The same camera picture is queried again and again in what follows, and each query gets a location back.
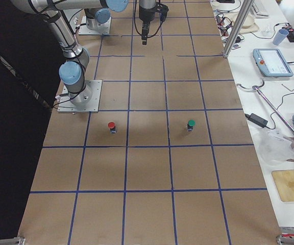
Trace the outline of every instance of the wooden block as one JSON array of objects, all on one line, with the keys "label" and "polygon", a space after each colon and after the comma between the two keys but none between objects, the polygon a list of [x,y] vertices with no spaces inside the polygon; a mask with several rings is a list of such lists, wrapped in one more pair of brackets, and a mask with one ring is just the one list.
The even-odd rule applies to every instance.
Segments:
[{"label": "wooden block", "polygon": [[294,170],[273,171],[272,177],[281,201],[294,202],[294,187],[289,187],[289,183],[294,181]]}]

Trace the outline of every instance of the blue cup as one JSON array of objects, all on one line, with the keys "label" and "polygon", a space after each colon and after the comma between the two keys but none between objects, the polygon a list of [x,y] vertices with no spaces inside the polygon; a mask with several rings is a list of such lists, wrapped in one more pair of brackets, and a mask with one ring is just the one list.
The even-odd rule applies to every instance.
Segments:
[{"label": "blue cup", "polygon": [[276,46],[279,45],[288,34],[289,31],[286,29],[280,29],[274,37],[273,44]]}]

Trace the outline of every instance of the metal rod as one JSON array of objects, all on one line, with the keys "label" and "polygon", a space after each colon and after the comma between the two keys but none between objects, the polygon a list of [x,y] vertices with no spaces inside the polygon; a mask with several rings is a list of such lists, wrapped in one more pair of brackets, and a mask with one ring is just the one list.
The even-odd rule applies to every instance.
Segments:
[{"label": "metal rod", "polygon": [[223,50],[223,57],[227,58],[229,56],[230,51],[232,50],[232,46],[235,43],[235,40],[237,39],[239,32],[241,30],[241,27],[245,21],[245,19],[248,16],[248,13],[250,11],[250,8],[252,4],[254,3],[254,0],[244,0],[243,4],[240,8],[240,11],[238,13],[237,19],[234,23],[234,26],[232,28],[232,31],[230,33],[230,36],[228,37],[227,43],[225,44],[224,50]]},{"label": "metal rod", "polygon": [[291,130],[294,135],[294,128],[288,123],[288,121],[282,116],[282,114],[275,108],[275,106],[268,100],[268,98],[263,94],[259,88],[255,88],[257,93],[268,103],[268,105],[275,111],[278,117],[284,122],[284,124]]}]

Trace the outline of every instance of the white table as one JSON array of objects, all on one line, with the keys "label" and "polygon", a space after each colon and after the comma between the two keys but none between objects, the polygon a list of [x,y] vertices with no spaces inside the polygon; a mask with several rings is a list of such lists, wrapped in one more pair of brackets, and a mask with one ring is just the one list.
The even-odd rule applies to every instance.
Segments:
[{"label": "white table", "polygon": [[[256,24],[260,27],[260,30],[255,34],[259,37],[268,37],[263,36],[261,31],[265,30],[268,25],[270,25],[273,30],[275,24],[287,22],[287,20],[275,0],[262,0],[262,3],[269,12],[269,18],[255,20]],[[236,0],[235,4],[221,4],[219,9],[234,9],[238,4],[239,2]],[[276,30],[279,30],[281,27],[281,25],[277,26]],[[259,39],[250,33],[244,34],[243,36],[245,37],[245,40],[240,43],[241,48],[232,50],[228,58],[235,83],[237,84],[240,83],[244,87],[252,87],[253,85],[261,84],[262,75],[252,57],[252,51],[254,48],[279,48],[287,62],[294,61],[294,43],[290,43],[287,39],[285,39],[279,46],[275,46],[272,44],[272,39]],[[281,103],[281,97],[284,94],[291,93],[288,89],[283,87],[282,84],[291,90],[294,89],[294,76],[285,81],[266,82],[265,86],[261,89],[275,106],[278,106]],[[273,123],[270,119],[270,114],[273,111],[266,102],[256,92],[246,92],[240,88],[237,88],[237,90],[244,112],[247,114],[255,113],[264,119],[267,119],[268,126],[273,127]],[[292,123],[292,116],[294,115],[294,95],[284,98],[284,104],[279,108],[279,111],[290,123]],[[280,129],[284,135],[293,137],[290,130],[276,115],[274,115],[274,119],[277,129]],[[260,144],[260,140],[257,137],[260,128],[252,122],[248,122],[248,125],[257,150]],[[281,162],[277,165],[270,165],[262,160],[261,157],[259,157],[259,161],[279,226],[294,227],[294,203],[285,203],[280,200],[271,175],[274,170],[294,169],[294,162]]]}]

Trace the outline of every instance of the white mounting plate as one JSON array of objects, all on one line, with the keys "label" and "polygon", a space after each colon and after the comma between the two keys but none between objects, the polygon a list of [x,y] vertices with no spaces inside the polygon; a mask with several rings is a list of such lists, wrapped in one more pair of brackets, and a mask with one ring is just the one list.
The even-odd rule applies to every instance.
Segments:
[{"label": "white mounting plate", "polygon": [[[88,29],[87,26],[80,26],[79,36],[109,36],[111,31],[111,20],[112,17],[104,24],[99,24],[97,30]],[[86,16],[84,15],[81,20],[81,24],[86,23]]]},{"label": "white mounting plate", "polygon": [[[90,86],[92,90],[92,97],[86,103],[85,106],[78,108],[76,105],[72,104],[71,101],[59,104],[57,109],[60,113],[77,113],[77,112],[98,112],[102,91],[102,80],[89,80],[87,81],[87,86]],[[67,93],[67,89],[64,86],[62,93]],[[61,97],[61,101],[69,100],[68,96]]]}]

